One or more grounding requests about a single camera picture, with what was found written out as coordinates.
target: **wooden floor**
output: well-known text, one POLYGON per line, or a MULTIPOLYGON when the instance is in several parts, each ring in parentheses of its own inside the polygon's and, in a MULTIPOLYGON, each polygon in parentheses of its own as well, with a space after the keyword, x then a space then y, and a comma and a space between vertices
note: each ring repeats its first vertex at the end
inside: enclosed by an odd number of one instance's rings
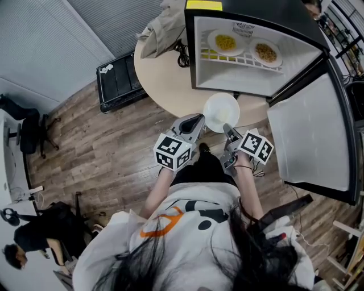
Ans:
MULTIPOLYGON (((116 211, 140 209, 157 178, 160 166, 154 162, 152 148, 161 132, 175 120, 150 98, 143 99, 108 115, 100 112, 96 83, 76 93, 55 110, 51 118, 60 117, 50 131, 59 145, 55 151, 45 145, 47 158, 39 153, 27 157, 33 187, 44 186, 44 207, 64 201, 74 205, 74 193, 81 191, 81 212, 106 223, 116 211), (100 211, 106 217, 100 217, 100 211)), ((272 140, 267 122, 256 124, 259 132, 272 140)), ((200 141, 206 142, 213 153, 220 155, 224 134, 207 132, 200 141)), ((279 177, 275 153, 264 167, 266 175, 256 178, 257 189, 265 211, 296 199, 291 187, 279 177)), ((298 195, 307 194, 297 189, 298 195)), ((345 233, 334 228, 336 219, 347 225, 356 221, 360 207, 348 206, 329 198, 312 194, 312 202, 301 213, 296 228, 311 244, 330 244, 335 255, 343 246, 345 233)), ((310 247, 302 237, 299 242, 307 250, 320 276, 330 278, 333 270, 325 260, 325 246, 310 247)))

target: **fridge door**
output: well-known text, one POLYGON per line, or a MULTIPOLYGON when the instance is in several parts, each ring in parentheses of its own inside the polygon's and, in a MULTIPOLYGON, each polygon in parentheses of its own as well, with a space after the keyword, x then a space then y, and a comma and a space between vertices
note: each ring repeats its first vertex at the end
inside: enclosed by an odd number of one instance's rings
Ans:
POLYGON ((345 88, 331 61, 268 110, 279 174, 288 184, 355 204, 359 137, 345 88))

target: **white bowl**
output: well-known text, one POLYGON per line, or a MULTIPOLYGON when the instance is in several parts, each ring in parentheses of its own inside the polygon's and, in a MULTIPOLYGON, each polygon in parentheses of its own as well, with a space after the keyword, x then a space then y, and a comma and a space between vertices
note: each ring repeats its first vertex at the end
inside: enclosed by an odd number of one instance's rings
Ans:
POLYGON ((240 117, 238 101, 228 93, 213 94, 204 106, 205 123, 214 132, 222 133, 222 126, 228 123, 237 125, 240 117))
POLYGON ((244 51, 244 48, 246 46, 245 41, 243 40, 243 38, 236 34, 235 32, 232 31, 228 31, 228 30, 214 30, 212 31, 209 36, 207 37, 207 42, 209 44, 209 46, 211 47, 211 49, 213 49, 214 51, 224 55, 224 56, 238 56, 241 55, 244 51), (237 45, 236 48, 231 49, 229 51, 223 51, 221 48, 219 48, 216 44, 216 36, 218 35, 227 35, 233 39, 235 39, 235 43, 237 45))
POLYGON ((278 66, 282 65, 283 59, 282 59, 282 54, 279 51, 279 48, 269 40, 266 40, 266 39, 253 39, 251 41, 251 43, 249 44, 249 50, 250 50, 250 53, 253 56, 253 58, 256 59, 258 62, 260 62, 261 64, 263 64, 264 66, 267 66, 269 68, 277 68, 278 66), (255 51, 255 47, 259 43, 266 44, 271 49, 273 49, 273 51, 277 54, 277 59, 275 61, 271 62, 271 63, 268 63, 268 62, 262 60, 259 57, 259 54, 255 51))

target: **mini fridge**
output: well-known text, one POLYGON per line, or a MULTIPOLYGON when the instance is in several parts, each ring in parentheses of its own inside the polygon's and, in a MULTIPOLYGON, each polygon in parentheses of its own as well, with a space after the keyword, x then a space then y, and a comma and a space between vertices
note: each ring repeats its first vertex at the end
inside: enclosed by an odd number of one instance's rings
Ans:
POLYGON ((341 73, 301 0, 204 2, 187 1, 185 8, 192 87, 265 97, 281 178, 355 204, 362 189, 359 135, 341 73), (238 34, 243 52, 218 53, 209 41, 217 30, 238 34), (278 47, 281 64, 259 62, 249 49, 254 39, 278 47))

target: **round table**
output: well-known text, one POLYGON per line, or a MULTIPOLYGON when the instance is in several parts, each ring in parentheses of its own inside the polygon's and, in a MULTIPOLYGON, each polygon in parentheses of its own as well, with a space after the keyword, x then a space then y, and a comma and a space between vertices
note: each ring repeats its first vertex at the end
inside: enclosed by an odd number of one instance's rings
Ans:
MULTIPOLYGON (((147 94, 164 110, 177 117, 202 113, 207 99, 217 91, 191 88, 189 68, 177 64, 179 53, 164 52, 155 59, 141 59, 144 41, 135 47, 134 66, 139 82, 147 94)), ((236 127, 267 119, 265 98, 241 94, 238 98, 240 118, 236 127)))

